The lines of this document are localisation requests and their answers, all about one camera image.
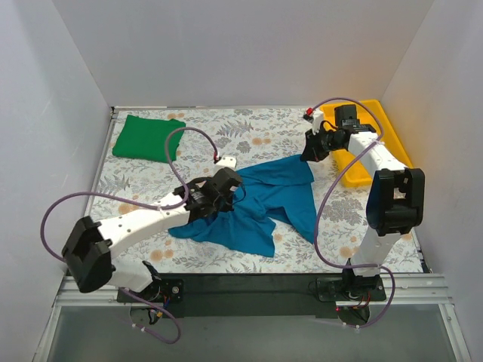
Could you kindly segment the blue t shirt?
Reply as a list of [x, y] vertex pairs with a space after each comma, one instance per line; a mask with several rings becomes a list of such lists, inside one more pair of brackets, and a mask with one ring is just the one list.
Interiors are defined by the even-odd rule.
[[172, 228], [169, 234], [273, 257], [272, 233], [278, 220], [292, 226], [309, 243], [314, 242], [314, 177], [307, 162], [301, 161], [299, 155], [292, 155], [243, 168], [238, 174], [245, 188], [236, 191], [232, 211]]

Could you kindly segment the yellow plastic tray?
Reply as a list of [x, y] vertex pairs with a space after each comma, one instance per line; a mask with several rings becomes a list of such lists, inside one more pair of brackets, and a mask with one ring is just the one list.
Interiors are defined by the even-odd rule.
[[[401, 141], [399, 140], [389, 118], [387, 117], [383, 107], [378, 100], [361, 100], [361, 103], [369, 108], [379, 119], [380, 123], [384, 129], [384, 136], [382, 141], [385, 143], [386, 148], [397, 158], [401, 163], [412, 168], [410, 158], [408, 157]], [[349, 104], [349, 102], [338, 102], [338, 103], [326, 103], [319, 107], [319, 109], [324, 113], [325, 120], [335, 125], [335, 108]], [[369, 115], [369, 113], [363, 109], [361, 106], [356, 106], [358, 119], [362, 124], [372, 125], [376, 131], [379, 133], [380, 128], [377, 126], [376, 121]], [[346, 150], [339, 150], [332, 152], [332, 157], [337, 164], [337, 169], [341, 171], [350, 161], [352, 161], [355, 156], [350, 154]], [[369, 173], [364, 168], [363, 164], [358, 161], [354, 164], [342, 177], [341, 183], [345, 187], [358, 187], [358, 186], [369, 186], [372, 182]]]

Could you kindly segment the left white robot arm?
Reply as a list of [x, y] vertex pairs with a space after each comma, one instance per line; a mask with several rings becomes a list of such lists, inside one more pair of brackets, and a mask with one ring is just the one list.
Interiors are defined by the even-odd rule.
[[161, 291], [160, 275], [149, 263], [136, 268], [116, 262], [129, 247], [160, 232], [198, 219], [233, 210], [233, 194], [242, 184], [234, 170], [220, 168], [212, 177], [194, 179], [153, 204], [121, 216], [93, 221], [81, 218], [74, 226], [62, 255], [81, 293], [106, 285], [128, 288], [143, 301], [155, 300]]

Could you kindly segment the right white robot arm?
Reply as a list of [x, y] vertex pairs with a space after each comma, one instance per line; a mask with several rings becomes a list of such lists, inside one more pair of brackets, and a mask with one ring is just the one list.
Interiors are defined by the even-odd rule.
[[361, 246], [339, 276], [315, 282], [318, 298], [323, 302], [383, 301], [381, 266], [399, 238], [423, 219], [424, 172], [401, 163], [381, 143], [381, 125], [361, 123], [354, 104], [335, 108], [333, 126], [320, 110], [309, 108], [303, 117], [312, 127], [305, 133], [301, 160], [321, 161], [331, 152], [346, 150], [372, 179], [366, 205], [368, 229]]

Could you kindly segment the folded green t shirt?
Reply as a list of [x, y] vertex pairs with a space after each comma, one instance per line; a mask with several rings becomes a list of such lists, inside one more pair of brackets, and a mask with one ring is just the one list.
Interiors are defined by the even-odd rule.
[[165, 141], [172, 131], [185, 126], [177, 119], [159, 120], [128, 115], [112, 154], [119, 158], [167, 163]]

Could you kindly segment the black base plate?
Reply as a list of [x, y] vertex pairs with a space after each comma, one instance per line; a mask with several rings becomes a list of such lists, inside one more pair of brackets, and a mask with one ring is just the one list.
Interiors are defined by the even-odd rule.
[[336, 318], [338, 302], [360, 305], [383, 302], [390, 288], [379, 277], [350, 280], [331, 274], [174, 274], [159, 284], [117, 302], [135, 303], [137, 298], [167, 303], [177, 318], [313, 315]]

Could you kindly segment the aluminium frame rail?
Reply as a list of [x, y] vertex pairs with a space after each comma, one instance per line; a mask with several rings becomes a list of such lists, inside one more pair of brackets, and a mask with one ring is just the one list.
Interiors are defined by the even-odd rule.
[[395, 292], [391, 306], [369, 304], [371, 325], [343, 326], [313, 315], [187, 317], [160, 320], [160, 342], [138, 330], [140, 303], [117, 302], [104, 287], [91, 294], [71, 278], [60, 287], [36, 361], [468, 361], [445, 279], [436, 274], [383, 278]]

